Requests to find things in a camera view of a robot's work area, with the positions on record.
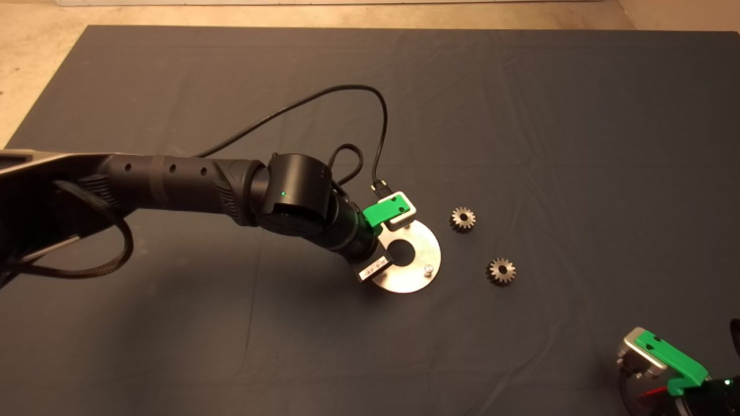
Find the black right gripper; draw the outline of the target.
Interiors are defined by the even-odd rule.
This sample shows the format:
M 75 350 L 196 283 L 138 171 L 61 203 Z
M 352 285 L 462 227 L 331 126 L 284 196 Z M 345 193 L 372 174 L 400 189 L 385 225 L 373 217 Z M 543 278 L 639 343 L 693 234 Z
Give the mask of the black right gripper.
M 714 415 L 715 395 L 710 392 L 687 393 L 683 396 L 669 396 L 667 389 L 650 389 L 639 393 L 636 401 L 662 401 L 665 415 Z

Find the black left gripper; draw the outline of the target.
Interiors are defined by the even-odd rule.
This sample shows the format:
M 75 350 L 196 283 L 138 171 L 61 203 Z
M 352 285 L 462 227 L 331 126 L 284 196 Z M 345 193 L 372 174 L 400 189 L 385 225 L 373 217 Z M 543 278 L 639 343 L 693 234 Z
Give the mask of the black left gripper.
M 391 255 L 380 242 L 381 231 L 370 224 L 344 191 L 331 191 L 317 245 L 340 255 L 360 282 L 369 281 L 392 265 Z

